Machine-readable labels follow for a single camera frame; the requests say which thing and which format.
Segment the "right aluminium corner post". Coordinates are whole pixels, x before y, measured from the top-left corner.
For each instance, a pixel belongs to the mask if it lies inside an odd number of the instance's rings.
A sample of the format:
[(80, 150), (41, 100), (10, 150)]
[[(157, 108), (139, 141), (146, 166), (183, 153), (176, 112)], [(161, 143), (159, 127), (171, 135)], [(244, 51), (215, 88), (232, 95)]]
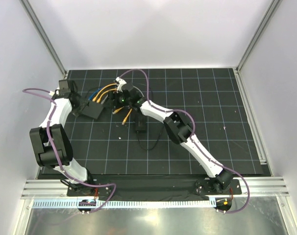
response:
[(241, 57), (238, 65), (235, 67), (237, 73), (239, 73), (244, 67), (245, 63), (247, 62), (248, 58), (250, 57), (251, 53), (253, 52), (254, 48), (256, 47), (257, 43), (259, 42), (260, 38), (262, 37), (264, 31), (266, 30), (268, 24), (270, 23), (272, 17), (274, 16), (275, 12), (277, 11), (281, 3), (282, 0), (271, 1), (256, 31), (254, 32), (253, 37), (251, 38), (243, 56)]

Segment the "black power adapter brick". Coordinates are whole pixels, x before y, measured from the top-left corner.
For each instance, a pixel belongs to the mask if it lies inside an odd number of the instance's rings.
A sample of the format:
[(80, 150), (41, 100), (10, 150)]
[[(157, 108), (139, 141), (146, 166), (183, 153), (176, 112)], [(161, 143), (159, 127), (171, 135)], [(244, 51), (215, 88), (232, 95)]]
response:
[(144, 115), (137, 115), (135, 117), (135, 131), (137, 133), (144, 133), (147, 130), (147, 118)]

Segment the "aluminium front frame rail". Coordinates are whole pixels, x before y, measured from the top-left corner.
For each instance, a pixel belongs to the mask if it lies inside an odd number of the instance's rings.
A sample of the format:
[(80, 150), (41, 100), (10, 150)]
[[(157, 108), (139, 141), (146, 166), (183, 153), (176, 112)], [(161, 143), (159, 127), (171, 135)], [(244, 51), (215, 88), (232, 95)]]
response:
[[(252, 197), (289, 196), (282, 177), (249, 177), (246, 179)], [(21, 199), (64, 197), (67, 187), (59, 180), (27, 180)]]

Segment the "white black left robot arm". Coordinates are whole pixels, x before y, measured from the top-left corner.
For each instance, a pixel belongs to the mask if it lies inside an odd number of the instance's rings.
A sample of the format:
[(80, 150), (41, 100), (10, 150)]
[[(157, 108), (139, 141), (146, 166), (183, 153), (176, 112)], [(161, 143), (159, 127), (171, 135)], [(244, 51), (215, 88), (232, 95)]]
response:
[(89, 170), (74, 158), (73, 148), (64, 130), (72, 105), (68, 98), (49, 98), (51, 107), (44, 121), (29, 132), (36, 162), (66, 176), (61, 182), (79, 195), (91, 196), (95, 183)]

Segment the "left aluminium corner post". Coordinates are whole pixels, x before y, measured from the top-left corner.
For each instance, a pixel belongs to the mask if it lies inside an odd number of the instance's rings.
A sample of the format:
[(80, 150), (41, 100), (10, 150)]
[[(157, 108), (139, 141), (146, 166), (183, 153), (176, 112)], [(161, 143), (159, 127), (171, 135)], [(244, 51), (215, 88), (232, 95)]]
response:
[(65, 77), (66, 74), (67, 74), (67, 70), (63, 66), (63, 64), (62, 64), (56, 50), (54, 49), (54, 47), (53, 47), (47, 33), (45, 32), (39, 18), (37, 17), (33, 7), (31, 6), (30, 2), (28, 0), (19, 0), (19, 2), (21, 3), (21, 5), (24, 8), (24, 10), (25, 10), (26, 14), (28, 15), (28, 17), (30, 18), (35, 30), (39, 34), (43, 44), (47, 48), (47, 50), (48, 50), (49, 54), (51, 55), (53, 61), (57, 65), (57, 67), (60, 70), (61, 74)]

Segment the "black network switch box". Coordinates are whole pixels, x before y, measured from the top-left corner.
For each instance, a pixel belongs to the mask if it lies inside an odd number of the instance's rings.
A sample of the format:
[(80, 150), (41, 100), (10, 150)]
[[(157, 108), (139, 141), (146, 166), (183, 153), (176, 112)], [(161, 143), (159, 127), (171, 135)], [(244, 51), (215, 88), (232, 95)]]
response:
[(89, 118), (97, 120), (101, 115), (104, 106), (100, 103), (88, 100), (89, 106), (85, 108), (86, 113), (88, 114)]

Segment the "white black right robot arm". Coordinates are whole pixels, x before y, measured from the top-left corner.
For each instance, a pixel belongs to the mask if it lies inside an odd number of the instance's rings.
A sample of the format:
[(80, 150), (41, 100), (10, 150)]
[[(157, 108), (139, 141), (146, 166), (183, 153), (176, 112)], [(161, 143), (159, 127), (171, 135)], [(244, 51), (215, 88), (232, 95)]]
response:
[(188, 112), (159, 106), (141, 96), (135, 88), (130, 91), (125, 89), (110, 92), (109, 98), (114, 108), (128, 106), (144, 116), (163, 123), (169, 139), (185, 148), (203, 167), (212, 183), (211, 188), (218, 194), (224, 194), (229, 190), (233, 174), (198, 140), (195, 134), (195, 122)]

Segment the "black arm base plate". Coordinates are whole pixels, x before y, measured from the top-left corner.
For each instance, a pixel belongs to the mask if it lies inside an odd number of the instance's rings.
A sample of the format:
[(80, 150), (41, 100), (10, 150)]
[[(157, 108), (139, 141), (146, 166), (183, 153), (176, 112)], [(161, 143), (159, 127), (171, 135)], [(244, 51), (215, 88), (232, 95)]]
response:
[(166, 201), (185, 200), (202, 196), (241, 195), (243, 188), (233, 179), (222, 193), (218, 193), (209, 179), (204, 178), (143, 178), (115, 180), (114, 200)]

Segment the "aluminium corner post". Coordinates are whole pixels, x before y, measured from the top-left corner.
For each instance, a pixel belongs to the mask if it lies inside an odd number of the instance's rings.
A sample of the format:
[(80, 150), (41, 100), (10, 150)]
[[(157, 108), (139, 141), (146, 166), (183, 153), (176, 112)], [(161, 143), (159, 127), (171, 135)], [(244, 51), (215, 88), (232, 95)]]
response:
[(250, 57), (251, 53), (253, 52), (254, 48), (256, 47), (257, 43), (259, 42), (260, 38), (262, 37), (264, 31), (266, 30), (268, 24), (270, 23), (272, 17), (274, 16), (275, 12), (277, 11), (281, 3), (282, 0), (271, 1), (256, 31), (254, 32), (253, 37), (251, 38), (243, 56), (241, 57), (238, 65), (235, 67), (237, 73), (239, 73), (244, 67), (245, 63), (247, 62), (248, 58)]
[(19, 2), (21, 3), (21, 5), (24, 8), (24, 10), (25, 10), (26, 14), (28, 15), (28, 17), (30, 18), (35, 30), (39, 34), (43, 44), (47, 48), (47, 50), (48, 50), (49, 54), (51, 55), (53, 61), (57, 65), (57, 67), (60, 70), (61, 74), (65, 77), (66, 74), (67, 74), (67, 70), (63, 66), (63, 64), (62, 64), (56, 50), (54, 49), (54, 47), (53, 47), (47, 33), (45, 32), (39, 18), (37, 17), (33, 7), (31, 6), (30, 2), (28, 0), (19, 0)]

